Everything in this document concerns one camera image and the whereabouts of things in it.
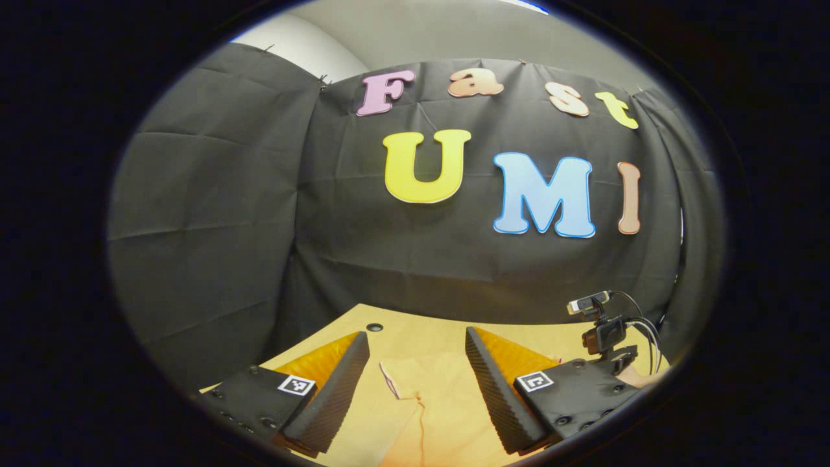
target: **yellow letter u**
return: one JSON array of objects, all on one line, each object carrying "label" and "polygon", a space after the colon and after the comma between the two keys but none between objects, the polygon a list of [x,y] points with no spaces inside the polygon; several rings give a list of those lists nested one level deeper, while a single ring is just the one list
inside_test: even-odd
[{"label": "yellow letter u", "polygon": [[437,203],[453,196],[464,175],[464,143],[472,135],[466,130],[441,130],[434,138],[442,144],[441,174],[432,182],[415,179],[415,147],[423,135],[415,132],[395,133],[383,138],[387,147],[386,189],[407,203]]}]

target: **foam letter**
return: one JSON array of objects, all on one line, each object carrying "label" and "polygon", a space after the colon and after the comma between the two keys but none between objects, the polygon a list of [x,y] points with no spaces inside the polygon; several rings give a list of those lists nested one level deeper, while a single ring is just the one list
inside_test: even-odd
[{"label": "foam letter", "polygon": [[523,234],[529,224],[522,217],[522,202],[527,203],[536,230],[548,230],[559,206],[562,217],[554,226],[563,237],[593,237],[588,204],[588,174],[591,163],[579,157],[565,157],[556,166],[554,176],[546,184],[542,174],[527,154],[503,152],[493,162],[505,177],[504,205],[501,217],[493,227],[504,234]]},{"label": "foam letter", "polygon": [[496,81],[496,75],[485,68],[467,68],[450,75],[454,82],[447,88],[455,97],[489,96],[502,92],[505,87]]},{"label": "foam letter", "polygon": [[412,70],[364,78],[366,96],[363,106],[358,109],[358,116],[371,116],[390,111],[392,104],[386,102],[386,96],[398,99],[403,94],[403,82],[414,80],[415,72]]},{"label": "foam letter", "polygon": [[617,170],[622,175],[622,218],[618,224],[620,232],[634,235],[640,231],[639,198],[640,190],[637,183],[640,180],[640,169],[634,164],[620,162]]},{"label": "foam letter", "polygon": [[464,173],[464,143],[471,137],[466,130],[441,130],[435,134],[435,141],[442,144],[441,174],[432,182],[415,179],[415,147],[423,141],[422,134],[395,133],[383,138],[388,149],[386,189],[407,203],[437,203],[453,196]]},{"label": "foam letter", "polygon": [[611,116],[614,117],[614,120],[617,121],[622,126],[626,126],[631,128],[632,130],[636,130],[639,128],[639,124],[633,118],[625,115],[625,110],[628,109],[628,104],[623,101],[620,101],[614,94],[610,92],[598,92],[594,94],[597,99],[605,102],[605,106],[608,108],[608,111],[611,112]]},{"label": "foam letter", "polygon": [[550,94],[550,101],[562,112],[572,116],[587,116],[588,106],[582,102],[579,93],[571,86],[559,83],[546,83],[544,89]]}]

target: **wooden table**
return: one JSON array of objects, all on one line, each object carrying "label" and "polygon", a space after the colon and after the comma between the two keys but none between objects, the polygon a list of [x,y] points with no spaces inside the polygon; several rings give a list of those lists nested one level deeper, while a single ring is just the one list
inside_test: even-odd
[{"label": "wooden table", "polygon": [[[370,323],[381,324],[383,330],[367,331]],[[581,340],[582,333],[593,326],[591,322],[487,324],[358,305],[261,366],[273,370],[347,334],[367,331],[371,357],[329,451],[313,459],[318,464],[330,467],[496,467],[537,454],[539,451],[525,456],[508,455],[502,448],[466,359],[467,326],[485,329],[562,361],[596,358],[586,352]],[[639,357],[620,379],[643,386],[654,379],[640,376],[648,374],[648,342],[640,332],[629,328],[619,347],[630,345],[637,345]],[[381,372],[381,362],[388,373],[402,375],[398,381],[402,399],[390,390]],[[668,368],[668,362],[663,360],[658,376]]]}]

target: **black fabric backdrop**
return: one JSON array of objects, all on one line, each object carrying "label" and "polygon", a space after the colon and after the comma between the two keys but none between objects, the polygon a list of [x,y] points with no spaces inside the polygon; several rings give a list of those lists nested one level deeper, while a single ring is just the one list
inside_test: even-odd
[{"label": "black fabric backdrop", "polygon": [[[471,67],[492,70],[505,90],[450,96],[449,76]],[[193,389],[285,350],[360,302],[561,323],[576,319],[566,302],[606,289],[631,293],[652,320],[665,313],[665,352],[676,354],[714,296],[717,262],[705,257],[725,244],[705,145],[671,100],[517,61],[424,62],[370,75],[405,69],[416,80],[393,109],[357,117],[363,76],[320,91],[289,62],[229,44],[156,105],[126,151],[109,227],[117,292],[156,362]],[[590,116],[556,110],[548,81],[577,89]],[[601,91],[626,101],[640,127],[618,124],[593,97]],[[429,181],[441,169],[432,135],[446,129],[472,134],[461,188],[437,204],[395,199],[383,180],[383,138],[423,133],[416,176]],[[503,181],[493,157],[506,151],[529,155],[546,180],[563,157],[588,160],[596,234],[496,232]],[[623,161],[642,173],[635,235],[617,229]],[[634,313],[618,300],[611,306]]]}]

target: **blue letter m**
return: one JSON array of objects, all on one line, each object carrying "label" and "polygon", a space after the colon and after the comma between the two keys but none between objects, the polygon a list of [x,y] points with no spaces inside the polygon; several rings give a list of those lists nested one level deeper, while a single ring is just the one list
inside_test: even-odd
[{"label": "blue letter m", "polygon": [[527,203],[536,229],[547,232],[554,214],[562,206],[562,218],[554,230],[563,237],[593,237],[588,206],[588,174],[591,163],[579,157],[565,157],[556,166],[546,184],[542,174],[527,154],[503,152],[493,159],[505,176],[504,207],[493,227],[504,234],[523,234],[528,222],[522,217],[522,203]]}]

